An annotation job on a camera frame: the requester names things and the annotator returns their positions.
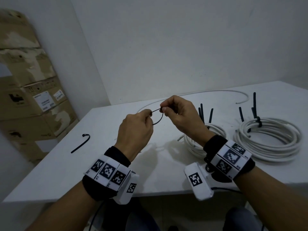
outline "finger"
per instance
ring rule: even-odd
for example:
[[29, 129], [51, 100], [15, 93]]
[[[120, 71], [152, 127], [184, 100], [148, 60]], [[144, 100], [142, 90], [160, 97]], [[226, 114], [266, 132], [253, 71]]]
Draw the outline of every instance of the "finger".
[[153, 129], [153, 120], [149, 116], [145, 120], [145, 125], [148, 129]]
[[162, 111], [164, 112], [166, 117], [169, 117], [171, 121], [173, 122], [175, 118], [177, 118], [177, 114], [169, 107], [163, 107]]
[[137, 115], [138, 117], [140, 117], [142, 120], [145, 121], [145, 119], [146, 119], [148, 116], [151, 116], [151, 114], [152, 114], [151, 109], [144, 109], [144, 110], [142, 110], [141, 112], [138, 112], [136, 115]]
[[160, 106], [161, 107], [167, 107], [167, 106], [170, 106], [170, 105], [175, 105], [177, 106], [179, 103], [183, 103], [187, 100], [185, 100], [184, 98], [182, 97], [179, 97], [177, 95], [173, 95], [171, 97], [169, 97], [167, 100], [163, 101]]

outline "cardboard box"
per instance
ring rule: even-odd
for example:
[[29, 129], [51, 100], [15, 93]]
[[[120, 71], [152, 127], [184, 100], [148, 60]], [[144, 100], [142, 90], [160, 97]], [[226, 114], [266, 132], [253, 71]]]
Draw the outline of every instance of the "cardboard box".
[[0, 90], [0, 120], [33, 117], [67, 100], [57, 77]]
[[35, 33], [25, 15], [0, 9], [0, 49], [39, 48]]
[[56, 76], [43, 49], [0, 50], [0, 89], [18, 88]]
[[39, 141], [58, 137], [77, 116], [65, 101], [42, 116], [6, 120], [0, 122], [0, 129], [10, 141]]
[[38, 164], [66, 135], [70, 132], [78, 120], [75, 120], [68, 126], [57, 138], [38, 141], [11, 141], [21, 154], [31, 161], [33, 164]]

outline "white cable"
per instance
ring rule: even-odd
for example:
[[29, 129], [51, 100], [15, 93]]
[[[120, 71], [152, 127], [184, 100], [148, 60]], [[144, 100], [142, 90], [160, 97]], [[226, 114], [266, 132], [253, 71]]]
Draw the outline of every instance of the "white cable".
[[[210, 131], [214, 132], [215, 134], [221, 135], [224, 138], [229, 139], [227, 132], [220, 126], [212, 124], [212, 123], [205, 123], [205, 125], [210, 127]], [[184, 137], [184, 143], [188, 151], [190, 151], [190, 153], [192, 153], [195, 157], [200, 158], [200, 159], [204, 159], [206, 157], [206, 152], [203, 150], [203, 147], [200, 146], [198, 143], [196, 143], [194, 140], [192, 140], [187, 135], [182, 135], [178, 139], [178, 141], [183, 137]]]
[[[242, 92], [242, 91], [236, 91], [236, 90], [210, 90], [210, 91], [232, 91], [232, 92], [238, 92], [238, 93], [244, 94], [244, 95], [246, 96], [246, 100], [241, 101], [241, 102], [236, 102], [236, 104], [242, 104], [242, 103], [244, 103], [244, 102], [246, 102], [246, 101], [249, 100], [249, 95], [248, 95], [247, 93], [245, 93], [245, 92]], [[179, 96], [191, 95], [191, 94], [203, 93], [203, 92], [209, 92], [209, 91], [198, 91], [198, 92], [193, 92], [193, 93], [185, 93], [185, 94], [182, 94], [182, 95], [179, 95]], [[149, 105], [151, 105], [151, 104], [154, 104], [154, 103], [156, 103], [156, 102], [160, 102], [160, 101], [163, 101], [163, 100], [158, 100], [158, 101], [152, 102], [152, 103], [150, 103], [150, 104], [147, 104], [146, 106], [149, 106]]]
[[[301, 130], [286, 120], [278, 118], [261, 118], [262, 127], [258, 127], [257, 119], [244, 121], [235, 131], [234, 141], [250, 151], [251, 154], [269, 162], [287, 162], [295, 158], [302, 143]], [[264, 133], [281, 140], [284, 145], [266, 145], [250, 138], [251, 132]]]

